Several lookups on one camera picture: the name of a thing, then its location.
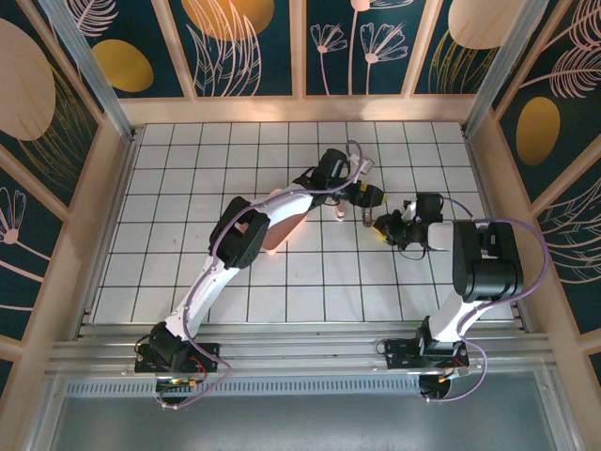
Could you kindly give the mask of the pink plastic tray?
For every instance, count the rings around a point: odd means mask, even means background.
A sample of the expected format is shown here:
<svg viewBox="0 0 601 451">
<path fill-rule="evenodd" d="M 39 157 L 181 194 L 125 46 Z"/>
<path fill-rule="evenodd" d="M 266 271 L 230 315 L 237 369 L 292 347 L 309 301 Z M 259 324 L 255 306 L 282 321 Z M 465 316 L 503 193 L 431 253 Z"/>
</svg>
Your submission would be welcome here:
<svg viewBox="0 0 601 451">
<path fill-rule="evenodd" d="M 307 212 L 295 214 L 271 226 L 263 240 L 262 250 L 271 256 L 281 251 L 287 241 L 306 221 L 307 216 Z"/>
</svg>

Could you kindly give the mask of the grey metal sheet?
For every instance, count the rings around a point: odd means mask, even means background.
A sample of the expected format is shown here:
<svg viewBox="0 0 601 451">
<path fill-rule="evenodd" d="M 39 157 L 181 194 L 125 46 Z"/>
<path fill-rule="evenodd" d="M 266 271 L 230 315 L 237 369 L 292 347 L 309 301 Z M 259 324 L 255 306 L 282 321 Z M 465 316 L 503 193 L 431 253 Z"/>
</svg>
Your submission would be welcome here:
<svg viewBox="0 0 601 451">
<path fill-rule="evenodd" d="M 531 372 L 473 395 L 206 397 L 182 412 L 150 397 L 68 397 L 48 451 L 573 451 Z"/>
</svg>

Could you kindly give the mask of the aluminium side rail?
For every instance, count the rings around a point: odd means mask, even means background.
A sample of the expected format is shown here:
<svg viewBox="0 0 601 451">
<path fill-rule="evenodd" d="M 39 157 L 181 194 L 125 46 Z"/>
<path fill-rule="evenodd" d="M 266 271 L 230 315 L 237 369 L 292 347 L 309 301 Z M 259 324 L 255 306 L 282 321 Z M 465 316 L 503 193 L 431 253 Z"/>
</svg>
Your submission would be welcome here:
<svg viewBox="0 0 601 451">
<path fill-rule="evenodd" d="M 507 217 L 532 224 L 530 205 L 523 183 L 517 172 L 511 150 L 496 122 L 483 124 L 467 140 L 473 160 L 477 183 L 482 191 L 485 213 L 488 217 Z M 539 274 L 541 251 L 538 240 L 520 225 L 513 227 L 516 245 L 529 287 Z"/>
<path fill-rule="evenodd" d="M 82 282 L 78 287 L 76 310 L 74 319 L 69 327 L 68 341 L 74 341 L 78 338 L 82 324 L 89 315 L 89 309 L 94 306 L 106 258 L 108 257 L 116 231 L 116 223 L 126 196 L 128 184 L 131 180 L 134 160 L 137 157 L 139 146 L 140 140 L 136 136 L 123 148 L 123 156 L 119 160 L 116 176 L 108 192 L 108 203 L 100 216 L 99 235 L 83 271 Z"/>
</svg>

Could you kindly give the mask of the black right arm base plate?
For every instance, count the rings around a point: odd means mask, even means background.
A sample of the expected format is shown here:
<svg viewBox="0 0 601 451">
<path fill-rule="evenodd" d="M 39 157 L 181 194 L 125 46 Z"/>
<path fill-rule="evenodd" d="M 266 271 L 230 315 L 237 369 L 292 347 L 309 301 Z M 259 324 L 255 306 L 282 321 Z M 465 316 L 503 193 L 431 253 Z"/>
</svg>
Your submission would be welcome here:
<svg viewBox="0 0 601 451">
<path fill-rule="evenodd" d="M 384 356 L 389 369 L 430 370 L 469 367 L 470 360 L 464 342 L 431 343 L 418 339 L 387 339 Z"/>
</svg>

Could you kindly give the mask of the aluminium mounting rail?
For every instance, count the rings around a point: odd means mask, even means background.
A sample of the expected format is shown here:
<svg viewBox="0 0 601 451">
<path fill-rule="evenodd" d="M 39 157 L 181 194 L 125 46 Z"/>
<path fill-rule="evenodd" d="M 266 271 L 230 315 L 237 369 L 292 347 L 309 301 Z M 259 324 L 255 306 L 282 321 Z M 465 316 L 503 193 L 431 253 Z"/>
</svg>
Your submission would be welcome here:
<svg viewBox="0 0 601 451">
<path fill-rule="evenodd" d="M 236 377 L 381 374 L 386 338 L 412 338 L 417 322 L 203 324 L 201 343 L 220 344 Z M 145 324 L 85 325 L 74 341 L 54 344 L 45 373 L 63 377 L 131 377 L 135 342 Z M 557 366 L 545 334 L 527 334 L 515 321 L 477 322 L 470 329 L 469 359 L 492 372 Z"/>
</svg>

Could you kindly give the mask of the aluminium frame post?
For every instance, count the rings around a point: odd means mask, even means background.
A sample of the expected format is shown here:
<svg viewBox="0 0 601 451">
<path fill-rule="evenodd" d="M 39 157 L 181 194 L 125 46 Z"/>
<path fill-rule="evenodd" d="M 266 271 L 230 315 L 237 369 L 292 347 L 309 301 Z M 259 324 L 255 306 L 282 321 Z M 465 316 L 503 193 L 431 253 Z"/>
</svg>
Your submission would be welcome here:
<svg viewBox="0 0 601 451">
<path fill-rule="evenodd" d="M 477 132 L 502 85 L 517 66 L 517 61 L 524 53 L 536 27 L 545 22 L 544 16 L 549 1 L 524 0 L 517 10 L 516 17 L 507 29 L 504 41 L 494 56 L 490 68 L 485 72 L 484 80 L 462 124 L 462 132 L 466 140 L 470 140 Z"/>
<path fill-rule="evenodd" d="M 84 78 L 88 81 L 119 134 L 132 142 L 134 128 L 127 119 L 118 97 L 109 85 L 85 37 L 73 21 L 67 5 L 63 0 L 39 0 L 39 3 L 48 19 L 53 23 L 58 37 L 62 39 L 69 54 L 82 70 Z"/>
</svg>

